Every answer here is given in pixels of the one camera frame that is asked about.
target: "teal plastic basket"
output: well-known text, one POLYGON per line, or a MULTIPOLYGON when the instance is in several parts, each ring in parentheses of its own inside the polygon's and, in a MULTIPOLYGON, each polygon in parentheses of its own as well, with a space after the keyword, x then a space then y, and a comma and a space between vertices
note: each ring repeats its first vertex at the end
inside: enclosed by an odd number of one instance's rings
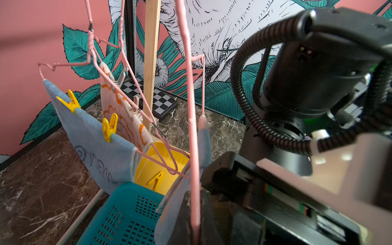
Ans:
POLYGON ((135 183, 117 187, 90 222, 78 245, 153 245, 163 195, 135 183))

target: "towel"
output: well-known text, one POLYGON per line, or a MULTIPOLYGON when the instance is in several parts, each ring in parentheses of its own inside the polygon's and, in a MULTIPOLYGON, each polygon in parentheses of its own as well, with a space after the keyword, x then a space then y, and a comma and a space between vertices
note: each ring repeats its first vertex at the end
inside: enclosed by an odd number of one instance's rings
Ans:
POLYGON ((70 98, 46 79, 44 85, 69 141, 97 185, 111 194, 122 183, 133 182, 138 163, 136 147, 116 134, 106 142, 102 123, 80 108, 72 113, 56 96, 67 103, 70 98))
MULTIPOLYGON (((204 169, 212 163, 210 130, 205 115, 202 115, 199 119, 198 153, 201 177, 204 169)), ((189 162, 181 173, 188 176, 188 179, 179 176, 155 210, 156 213, 161 214, 155 226, 154 240, 156 245, 167 245, 169 242, 174 226, 176 225, 182 199, 184 198, 185 192, 191 190, 191 171, 189 162)))
MULTIPOLYGON (((100 63, 100 68, 110 79, 114 80, 110 69, 104 62, 100 63)), ((106 79, 102 76, 100 79, 103 116, 110 120, 112 114, 116 113, 118 115, 116 134, 134 144, 140 151, 147 153, 153 139, 147 128, 138 118, 135 109, 106 79)))

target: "light blue towel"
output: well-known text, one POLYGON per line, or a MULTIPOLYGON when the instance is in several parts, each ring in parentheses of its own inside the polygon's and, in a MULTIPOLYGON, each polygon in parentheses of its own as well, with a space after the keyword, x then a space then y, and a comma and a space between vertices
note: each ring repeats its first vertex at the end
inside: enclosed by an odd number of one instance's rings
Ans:
POLYGON ((44 80, 44 85, 69 141, 97 185, 111 194, 122 183, 134 182, 138 164, 136 147, 116 134, 111 135, 108 143, 103 138, 102 123, 82 109, 76 108, 72 113, 56 98, 69 103, 69 97, 49 80, 44 80))
MULTIPOLYGON (((203 171, 212 163, 212 147, 208 121, 204 115, 199 119, 198 152, 200 163, 200 177, 203 171)), ((154 240, 156 245, 167 245, 176 225, 178 213, 185 192, 191 190, 191 171, 189 162, 181 171, 188 179, 178 177, 162 199, 155 212, 162 214, 155 226, 154 240)))

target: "white metal rod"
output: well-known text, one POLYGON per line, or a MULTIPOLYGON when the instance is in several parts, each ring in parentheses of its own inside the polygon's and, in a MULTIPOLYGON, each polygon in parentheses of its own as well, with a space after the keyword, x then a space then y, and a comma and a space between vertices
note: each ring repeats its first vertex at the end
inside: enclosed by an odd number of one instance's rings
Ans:
POLYGON ((79 214, 76 220, 72 223, 72 225, 68 228, 68 230, 64 233, 64 235, 60 238, 60 240, 56 243, 56 245, 64 245, 68 238, 72 235, 72 233, 76 230, 76 228, 80 225, 80 223, 84 220, 93 206, 98 202, 99 198, 102 194, 105 193, 102 189, 100 189, 97 194, 93 197, 93 199, 87 204, 87 206, 83 209, 83 211, 79 214))

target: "clothespin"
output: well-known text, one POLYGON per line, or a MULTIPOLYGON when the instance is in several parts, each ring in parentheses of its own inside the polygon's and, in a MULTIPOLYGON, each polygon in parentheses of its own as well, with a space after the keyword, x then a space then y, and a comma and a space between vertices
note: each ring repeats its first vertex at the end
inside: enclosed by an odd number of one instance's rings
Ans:
POLYGON ((118 77, 117 84, 119 84, 118 86, 119 86, 120 88, 121 88, 121 86, 122 86, 122 84, 123 84, 123 82, 124 82, 124 80, 125 80, 125 76, 126 76, 126 72, 127 72, 127 71, 128 71, 128 67, 127 67, 127 66, 124 66, 124 68, 123 68, 123 70, 122 70, 120 76, 118 77))
POLYGON ((68 95, 69 98, 71 99, 71 102, 67 103, 65 102, 63 99, 61 99, 60 97, 56 96, 56 98, 63 103, 66 107, 68 107, 68 109, 71 110, 71 112, 75 113, 75 108, 81 108, 79 105, 78 100, 76 99, 75 95, 73 94, 73 92, 71 90, 68 90, 68 95))
POLYGON ((150 185, 154 182, 154 185, 152 187, 152 190, 154 191, 156 189, 156 186, 158 185, 159 179, 163 177, 163 172, 159 171, 156 175, 154 175, 149 181, 147 181, 147 185, 150 185))
POLYGON ((116 113, 112 114, 112 117, 110 118, 110 123, 106 118, 102 119, 102 131, 103 131, 103 137, 105 140, 110 143, 112 140, 110 139, 110 136, 112 134, 116 133, 117 130, 117 122, 118 122, 118 116, 116 113))
MULTIPOLYGON (((136 95, 133 97, 133 102, 135 103, 135 105, 139 106, 139 97, 137 97, 136 95)), ((136 110, 133 106, 130 107, 129 111, 131 112, 131 114, 135 114, 138 115, 138 110, 136 110)))

